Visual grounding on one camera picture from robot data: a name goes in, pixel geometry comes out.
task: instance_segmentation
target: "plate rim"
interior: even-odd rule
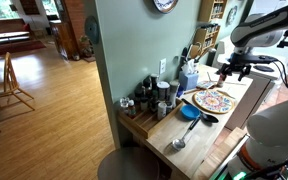
[[[222,93],[220,93],[220,92],[217,92],[217,91],[215,91],[215,90],[208,90],[208,89],[207,89],[207,90],[203,90],[203,91],[213,91],[213,92],[216,92],[216,93],[218,93],[218,94],[221,94],[223,97],[227,98],[227,99],[231,102],[232,105],[231,105],[231,107],[230,107],[227,111],[225,111],[225,112],[219,112],[219,111],[209,110],[209,109],[201,106],[201,105],[197,102],[197,100],[196,100],[197,93],[201,92],[201,91],[198,91],[198,92],[194,93],[194,95],[193,95],[192,97],[193,97],[194,103],[195,103],[199,108],[201,108],[201,109],[203,109],[203,110],[205,110],[205,111],[207,111],[207,112],[211,112],[211,113],[215,113],[215,114],[226,114],[226,113],[228,113],[230,110],[232,110],[232,108],[234,107],[233,101],[232,101],[228,96],[226,96],[226,95],[224,95],[224,94],[222,94]]]
[[[173,0],[172,5],[171,5],[169,8],[167,8],[167,9],[161,9],[161,8],[157,5],[157,2],[158,2],[158,1],[159,1],[159,0],[153,0],[153,3],[154,3],[154,5],[155,5],[156,9],[157,9],[159,12],[164,13],[164,14],[170,13],[170,12],[175,8],[175,6],[177,5],[177,2],[178,2],[178,0]]]

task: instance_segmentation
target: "ladle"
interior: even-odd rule
[[[192,103],[188,102],[186,99],[182,98],[182,101],[185,103],[185,104],[189,104],[189,105],[192,105],[194,106]],[[210,114],[205,114],[204,112],[200,111],[200,116],[201,116],[201,119],[206,121],[206,122],[211,122],[211,123],[218,123],[218,119]]]
[[[181,139],[175,139],[172,142],[172,146],[173,146],[174,149],[179,151],[179,150],[181,150],[181,149],[183,149],[185,147],[185,137],[195,127],[195,125],[197,124],[199,119],[200,119],[200,116],[197,116],[196,119],[190,125],[190,127],[187,129],[187,131],[184,134],[184,136]]]

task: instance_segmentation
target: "electrical outlet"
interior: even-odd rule
[[[160,74],[163,74],[166,70],[166,59],[160,60]]]

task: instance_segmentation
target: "stool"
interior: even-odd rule
[[[102,160],[97,176],[99,180],[153,180],[159,178],[159,164],[156,157],[145,149],[122,148]]]

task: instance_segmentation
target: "blue container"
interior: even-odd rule
[[[200,110],[192,105],[184,105],[181,108],[182,115],[187,120],[194,120],[200,116]]]

